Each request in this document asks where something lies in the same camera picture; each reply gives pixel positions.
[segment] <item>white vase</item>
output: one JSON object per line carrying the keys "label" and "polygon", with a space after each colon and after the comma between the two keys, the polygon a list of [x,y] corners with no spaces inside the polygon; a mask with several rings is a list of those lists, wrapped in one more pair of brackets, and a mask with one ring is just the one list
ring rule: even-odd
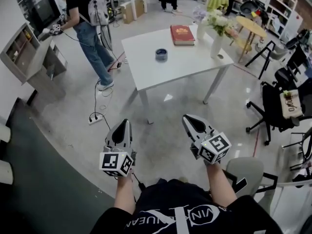
{"label": "white vase", "polygon": [[0,140],[3,140],[5,142],[9,142],[11,139],[11,130],[10,128],[2,125],[0,123]]}
{"label": "white vase", "polygon": [[211,46],[211,52],[210,52],[210,57],[211,58],[216,58],[217,55],[219,54],[222,46],[222,40],[223,36],[219,36],[218,34],[216,35],[214,42]]}
{"label": "white vase", "polygon": [[200,22],[197,27],[197,39],[203,40],[205,32],[206,32],[206,25]]}

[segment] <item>blue jeans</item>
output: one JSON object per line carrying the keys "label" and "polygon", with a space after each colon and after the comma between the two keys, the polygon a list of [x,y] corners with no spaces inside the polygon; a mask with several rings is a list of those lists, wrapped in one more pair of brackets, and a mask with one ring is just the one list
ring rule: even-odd
{"label": "blue jeans", "polygon": [[101,44],[97,28],[84,21],[74,26],[74,30],[77,32],[77,38],[81,42],[80,46],[84,54],[100,78],[101,85],[106,86],[112,83],[113,78],[108,73],[107,68],[113,63],[114,59]]}

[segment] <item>white wall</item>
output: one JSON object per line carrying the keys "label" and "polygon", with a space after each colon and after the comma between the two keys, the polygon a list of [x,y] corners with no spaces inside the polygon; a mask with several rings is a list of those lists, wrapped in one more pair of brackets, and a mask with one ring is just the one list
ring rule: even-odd
{"label": "white wall", "polygon": [[[0,51],[23,23],[25,18],[17,0],[0,0]],[[8,119],[17,97],[28,100],[33,90],[28,83],[22,86],[0,60],[0,123]]]}

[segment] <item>cardboard box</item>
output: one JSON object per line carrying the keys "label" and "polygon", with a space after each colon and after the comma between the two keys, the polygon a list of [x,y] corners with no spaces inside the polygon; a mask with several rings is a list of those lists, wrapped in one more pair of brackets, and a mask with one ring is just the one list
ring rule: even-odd
{"label": "cardboard box", "polygon": [[[144,13],[143,0],[135,0],[136,3],[136,17],[139,18]],[[133,21],[133,13],[131,1],[125,2],[120,5],[123,22],[129,24]]]}

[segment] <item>gray floor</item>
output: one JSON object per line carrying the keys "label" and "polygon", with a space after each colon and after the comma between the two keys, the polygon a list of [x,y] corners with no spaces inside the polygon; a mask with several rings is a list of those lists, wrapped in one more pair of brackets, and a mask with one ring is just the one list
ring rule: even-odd
{"label": "gray floor", "polygon": [[[192,16],[193,8],[198,5],[201,4],[193,0],[178,0],[178,7],[183,11],[183,16],[175,16],[162,12],[157,0],[150,0],[148,13],[137,21],[131,24],[119,21],[119,27],[111,27],[114,54],[117,57],[121,55],[120,59],[124,60],[121,45],[124,38],[169,28],[171,24],[192,24],[193,20],[189,17]],[[73,30],[68,30],[67,33],[75,37]],[[207,33],[215,36],[213,30],[208,30]],[[243,30],[242,34],[247,38],[247,31]],[[269,35],[266,41],[274,38]],[[104,121],[88,125],[88,117],[94,107],[94,85],[98,78],[77,42],[64,34],[54,37],[54,41],[68,61],[67,72],[57,78],[67,95],[49,105],[45,105],[40,97],[37,98],[34,108],[38,112],[38,120],[51,141],[63,147],[60,152],[68,157],[68,162],[71,163],[72,159],[75,159],[73,166],[76,169],[83,166],[92,171],[92,174],[85,177],[114,196],[116,181],[98,171],[99,153],[103,149],[108,128]],[[229,46],[229,43],[230,40],[225,38],[222,47],[234,61],[238,61],[241,49],[235,44]],[[144,46],[134,48],[140,51]],[[255,53],[254,50],[248,53],[242,59],[242,63],[247,63]],[[170,179],[184,176],[191,183],[208,188],[203,162],[196,161],[189,151],[190,140],[181,123],[181,117],[185,113],[207,118],[231,141],[232,150],[222,161],[222,166],[225,167],[229,159],[237,156],[256,156],[263,161],[265,172],[279,175],[280,181],[285,181],[290,176],[287,169],[289,152],[281,152],[279,147],[292,141],[291,131],[273,131],[268,147],[263,145],[266,138],[265,127],[256,128],[250,134],[245,132],[247,126],[252,126],[259,120],[259,115],[252,109],[246,109],[245,104],[252,100],[262,106],[260,82],[256,77],[263,64],[264,59],[259,58],[248,68],[231,66],[208,105],[204,105],[202,100],[216,75],[213,71],[149,90],[147,94],[155,122],[148,125],[139,97],[131,96],[135,84],[128,64],[123,62],[120,69],[112,72],[115,81],[112,98],[97,94],[97,110],[105,112],[101,110],[101,105],[109,103],[106,116],[111,126],[124,118],[131,121],[133,148],[138,152],[136,175],[147,184],[158,177]],[[278,68],[278,63],[271,63],[263,80],[272,81],[274,71]],[[295,131],[305,132],[309,125],[310,122],[304,122]]]}
{"label": "gray floor", "polygon": [[11,220],[1,223],[4,232],[12,224],[16,233],[22,229],[16,216],[8,217],[10,212],[19,213],[36,233],[90,233],[98,218],[113,206],[113,198],[57,153],[21,100],[8,127],[12,138],[1,155],[12,166],[14,182],[12,186],[0,183],[0,213]]}

